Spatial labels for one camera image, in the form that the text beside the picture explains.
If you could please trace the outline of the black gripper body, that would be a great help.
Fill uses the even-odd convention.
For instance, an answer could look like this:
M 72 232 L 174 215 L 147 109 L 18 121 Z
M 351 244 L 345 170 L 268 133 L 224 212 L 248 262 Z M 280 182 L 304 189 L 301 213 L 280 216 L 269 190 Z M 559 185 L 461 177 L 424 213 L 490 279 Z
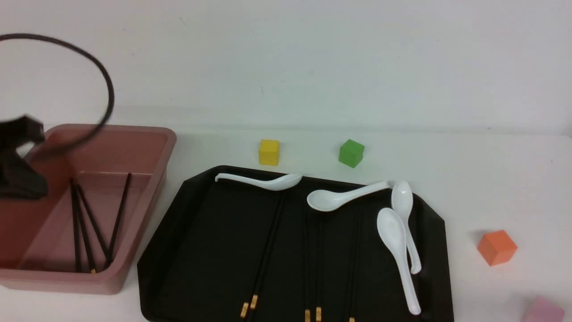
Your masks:
M 17 153 L 21 145 L 42 143 L 43 124 L 30 116 L 0 124 L 0 197 L 37 200 L 47 196 L 47 180 Z

